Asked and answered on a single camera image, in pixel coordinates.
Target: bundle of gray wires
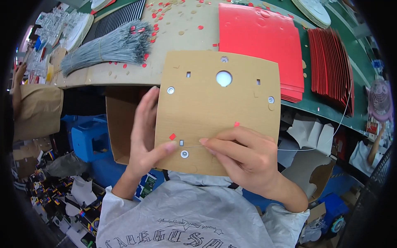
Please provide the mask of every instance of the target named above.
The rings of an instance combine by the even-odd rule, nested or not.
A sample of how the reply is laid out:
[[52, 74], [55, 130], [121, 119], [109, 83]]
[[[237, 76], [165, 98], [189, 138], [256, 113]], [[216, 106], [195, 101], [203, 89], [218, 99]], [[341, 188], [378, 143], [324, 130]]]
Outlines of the bundle of gray wires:
[[62, 73], [67, 76], [75, 70], [108, 61], [142, 65], [144, 55], [149, 53], [147, 39], [152, 32], [148, 22], [134, 20], [123, 24], [67, 54], [61, 61]]

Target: blue plastic stool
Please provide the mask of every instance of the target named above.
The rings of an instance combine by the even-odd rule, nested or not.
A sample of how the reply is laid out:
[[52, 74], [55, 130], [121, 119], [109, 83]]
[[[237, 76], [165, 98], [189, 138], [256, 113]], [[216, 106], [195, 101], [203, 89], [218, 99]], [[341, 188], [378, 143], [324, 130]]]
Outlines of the blue plastic stool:
[[73, 127], [71, 133], [74, 152], [83, 161], [92, 162], [112, 156], [106, 119], [94, 118]]

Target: white t-shirt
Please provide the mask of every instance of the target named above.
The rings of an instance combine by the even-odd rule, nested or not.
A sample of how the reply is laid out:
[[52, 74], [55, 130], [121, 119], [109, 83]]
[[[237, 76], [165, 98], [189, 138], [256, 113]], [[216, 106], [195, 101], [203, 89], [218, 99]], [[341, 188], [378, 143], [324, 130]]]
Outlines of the white t-shirt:
[[372, 172], [380, 162], [383, 157], [383, 154], [379, 151], [376, 152], [374, 161], [372, 165], [368, 164], [367, 157], [371, 151], [371, 148], [366, 146], [364, 142], [359, 141], [357, 142], [356, 148], [354, 149], [353, 153], [350, 156], [349, 164], [353, 165], [368, 177], [371, 176]]
[[237, 190], [167, 181], [142, 202], [106, 188], [96, 246], [254, 248], [295, 247], [309, 210], [270, 204], [260, 217]]

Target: cardboard panel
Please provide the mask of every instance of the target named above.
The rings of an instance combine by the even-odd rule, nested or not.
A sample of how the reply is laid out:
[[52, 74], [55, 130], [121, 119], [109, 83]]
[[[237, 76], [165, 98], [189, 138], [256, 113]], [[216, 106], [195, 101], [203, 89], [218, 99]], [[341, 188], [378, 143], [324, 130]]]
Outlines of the cardboard panel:
[[[221, 61], [223, 56], [228, 62]], [[226, 87], [216, 81], [220, 71], [232, 75], [232, 82]], [[174, 87], [173, 94], [167, 93], [169, 87]], [[274, 98], [274, 103], [268, 102], [269, 96]], [[278, 140], [279, 119], [277, 63], [225, 52], [168, 52], [158, 101], [155, 146], [170, 141], [172, 134], [178, 143], [184, 140], [184, 146], [160, 161], [157, 167], [226, 176], [222, 165], [213, 163], [212, 155], [200, 146], [199, 139], [213, 137], [238, 121], [241, 126]], [[189, 152], [187, 158], [181, 157], [183, 150]]]

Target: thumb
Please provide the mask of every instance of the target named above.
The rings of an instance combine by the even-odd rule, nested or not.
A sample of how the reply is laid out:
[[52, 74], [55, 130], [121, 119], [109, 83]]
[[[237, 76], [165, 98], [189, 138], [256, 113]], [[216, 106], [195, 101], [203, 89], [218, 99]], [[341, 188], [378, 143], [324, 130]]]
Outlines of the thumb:
[[229, 156], [223, 155], [219, 152], [215, 153], [216, 158], [225, 168], [226, 173], [229, 175], [230, 179], [237, 183], [240, 181], [239, 178], [243, 174], [241, 167]]
[[177, 147], [176, 141], [170, 141], [161, 144], [160, 146], [148, 152], [147, 162], [151, 165], [154, 165], [160, 159], [163, 159], [166, 156], [170, 155], [172, 152], [174, 152], [176, 150], [176, 147]]

